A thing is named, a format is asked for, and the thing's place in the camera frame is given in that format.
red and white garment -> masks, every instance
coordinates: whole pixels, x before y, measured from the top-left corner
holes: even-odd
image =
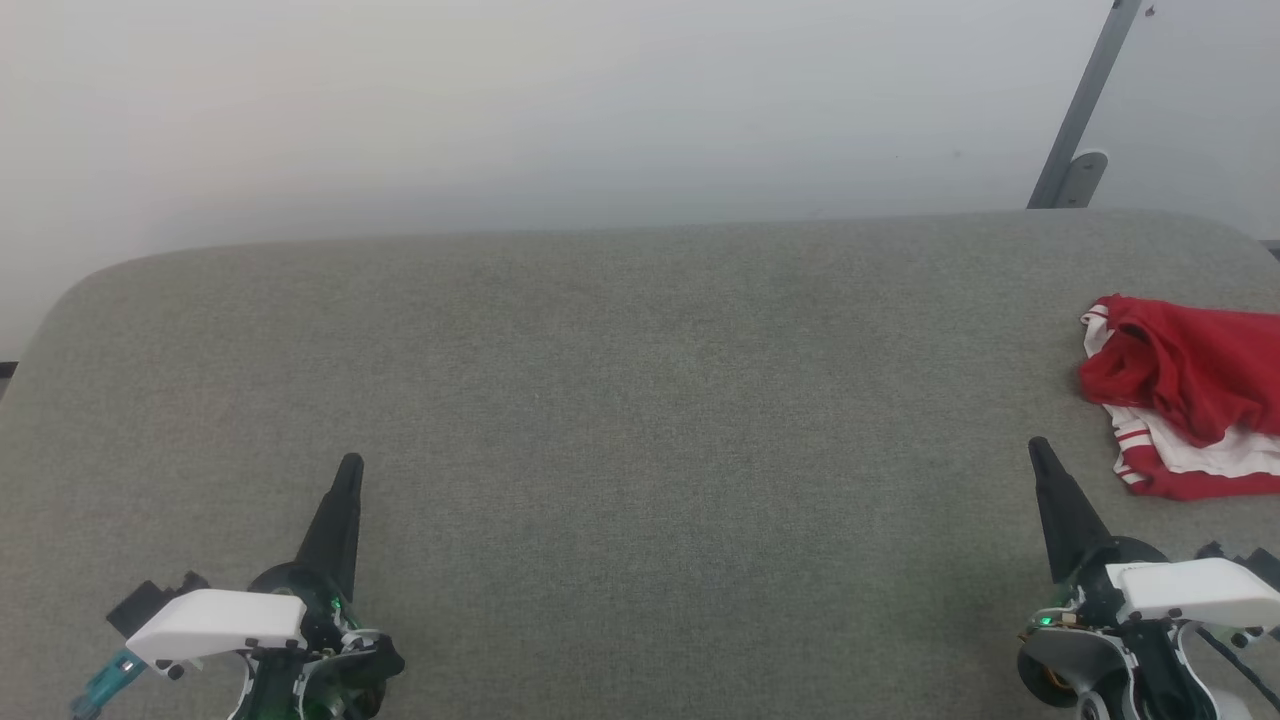
[[[1124,347],[1107,347],[1108,341],[1116,337],[1116,327],[1124,325],[1115,318],[1114,305],[1117,301],[1124,304],[1128,319],[1133,318],[1135,309],[1138,310],[1140,316],[1138,324],[1142,327],[1133,332],[1132,324],[1129,325],[1130,332],[1120,336],[1117,341]],[[1153,304],[1155,307],[1137,304]],[[1155,311],[1142,313],[1144,310]],[[1137,495],[1201,500],[1230,495],[1280,493],[1280,436],[1252,430],[1244,424],[1249,418],[1242,416],[1252,411],[1252,406],[1238,398],[1222,397],[1226,395],[1220,389],[1222,382],[1240,382],[1238,377],[1222,380],[1213,377],[1215,369],[1221,365],[1189,361],[1196,343],[1201,340],[1196,337],[1197,325],[1220,329],[1221,318],[1217,316],[1220,314],[1226,313],[1112,296],[1100,300],[1080,318],[1085,325],[1084,352],[1089,357],[1080,370],[1085,397],[1100,402],[1111,415],[1111,424],[1120,443],[1120,457],[1116,460],[1115,471]],[[1230,315],[1266,318],[1280,332],[1280,316],[1243,313]],[[1165,332],[1170,325],[1175,327],[1175,332]],[[1193,337],[1192,342],[1185,341],[1188,333]],[[1238,352],[1251,352],[1249,337],[1235,336],[1230,342],[1238,346],[1235,348]],[[1135,351],[1137,345],[1132,343],[1140,343],[1142,348]],[[1114,356],[1107,357],[1103,348],[1112,351]],[[1217,348],[1219,355],[1224,351],[1230,348]],[[1162,374],[1161,370],[1166,369],[1162,364],[1169,363],[1176,366]],[[1176,377],[1179,372],[1180,384],[1170,383],[1169,377]],[[1280,382],[1280,372],[1274,374]],[[1120,384],[1130,388],[1132,393],[1114,392],[1115,383],[1106,387],[1107,382],[1117,375],[1129,375],[1123,378]],[[1143,392],[1160,392],[1157,388],[1175,397],[1175,401],[1162,402],[1142,397]],[[1102,402],[1100,395],[1124,405]],[[1161,406],[1166,411],[1170,406],[1176,406],[1176,413],[1170,414],[1175,415],[1178,424],[1171,423],[1155,406]],[[1220,411],[1222,407],[1229,410]],[[1197,413],[1204,409],[1217,415],[1197,416]],[[1231,409],[1236,410],[1236,416],[1233,419],[1238,421],[1216,428],[1215,421],[1222,423],[1225,421],[1222,418],[1231,418]],[[1253,411],[1254,416],[1262,414]],[[1202,437],[1188,439],[1188,434],[1183,432],[1188,425],[1196,427]],[[1210,442],[1213,436],[1220,439]]]

black cable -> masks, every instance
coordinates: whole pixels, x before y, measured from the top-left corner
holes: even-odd
[[[1253,687],[1258,688],[1258,692],[1262,693],[1262,697],[1267,698],[1267,702],[1271,703],[1271,707],[1275,707],[1276,711],[1280,712],[1280,696],[1276,696],[1276,693],[1271,692],[1271,688],[1268,688],[1267,684],[1262,682],[1262,678],[1260,678],[1258,674],[1253,671],[1253,669],[1245,665],[1243,660],[1236,657],[1236,655],[1231,652],[1231,648],[1222,644],[1217,638],[1213,637],[1213,633],[1210,633],[1204,628],[1197,628],[1196,634],[1204,638],[1204,642],[1207,642],[1211,648],[1216,650],[1219,655],[1225,657],[1226,661],[1230,662],[1233,667],[1239,670],[1240,674],[1245,676],[1245,679],[1253,683]]]

grey fabric surface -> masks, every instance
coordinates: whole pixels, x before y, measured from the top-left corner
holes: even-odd
[[[1030,436],[1114,532],[1280,550],[1280,498],[1126,495],[1079,314],[1277,291],[1233,231],[1087,210],[128,263],[0,402],[4,715],[65,716],[142,579],[291,557],[358,451],[356,601],[408,661],[385,717],[1057,717],[1014,673],[1051,592]],[[224,717],[238,684],[147,675],[104,719]]]

grey metal bar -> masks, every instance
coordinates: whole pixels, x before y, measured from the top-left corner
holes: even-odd
[[[1052,208],[1057,200],[1066,170],[1071,167],[1080,137],[1084,136],[1084,128],[1089,124],[1093,108],[1098,104],[1102,87],[1107,83],[1111,67],[1115,65],[1120,46],[1124,45],[1124,38],[1129,35],[1129,27],[1133,26],[1140,6],[1139,0],[1115,0],[1111,5],[1107,22],[1102,24],[1098,42],[1093,46],[1093,55],[1089,56],[1089,64],[1084,67],[1080,85],[1075,88],[1075,96],[1071,97],[1071,105],[1062,117],[1062,126],[1057,129],[1057,137],[1048,151],[1048,159],[1044,160],[1039,181],[1036,182],[1032,199],[1027,202],[1028,209]]]

